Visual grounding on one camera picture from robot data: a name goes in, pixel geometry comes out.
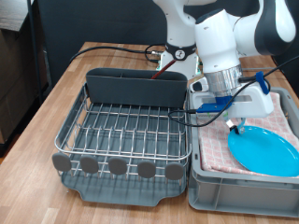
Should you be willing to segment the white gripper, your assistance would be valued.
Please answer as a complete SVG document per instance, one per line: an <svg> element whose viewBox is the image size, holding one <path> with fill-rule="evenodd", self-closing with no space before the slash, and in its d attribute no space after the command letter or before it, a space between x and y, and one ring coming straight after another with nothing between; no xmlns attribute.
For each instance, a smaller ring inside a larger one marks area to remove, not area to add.
<svg viewBox="0 0 299 224"><path fill-rule="evenodd" d="M229 96L216 96L214 92L191 88L190 109L194 109L198 116L216 116L222 112L229 119L227 125L230 129L235 126L230 119L240 119L237 129L239 134L243 134L246 118L265 118L273 112L274 106L270 93L264 94L258 84L249 85L233 97L239 90L233 89Z"/></svg>

